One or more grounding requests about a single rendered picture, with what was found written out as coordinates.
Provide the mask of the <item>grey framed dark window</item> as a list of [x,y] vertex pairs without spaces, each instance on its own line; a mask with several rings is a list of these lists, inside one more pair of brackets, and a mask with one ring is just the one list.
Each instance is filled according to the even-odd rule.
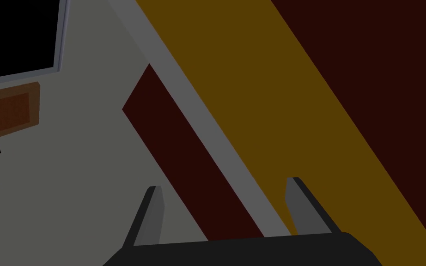
[[59,72],[71,0],[0,0],[0,83]]

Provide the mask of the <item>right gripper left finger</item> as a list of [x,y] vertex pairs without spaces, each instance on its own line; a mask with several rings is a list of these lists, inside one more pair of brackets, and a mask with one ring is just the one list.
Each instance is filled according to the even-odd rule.
[[159,244],[163,220],[162,187],[150,186],[146,190],[122,247]]

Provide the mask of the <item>brown wooden cabinet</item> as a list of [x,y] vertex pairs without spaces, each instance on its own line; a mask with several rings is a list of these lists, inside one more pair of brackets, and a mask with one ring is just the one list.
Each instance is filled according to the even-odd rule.
[[39,124],[40,84],[0,89],[0,137]]

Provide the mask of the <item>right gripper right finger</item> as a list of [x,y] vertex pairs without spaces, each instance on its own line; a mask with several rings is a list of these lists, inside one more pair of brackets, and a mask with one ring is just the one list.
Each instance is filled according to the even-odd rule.
[[287,179],[285,201],[298,234],[341,232],[300,178]]

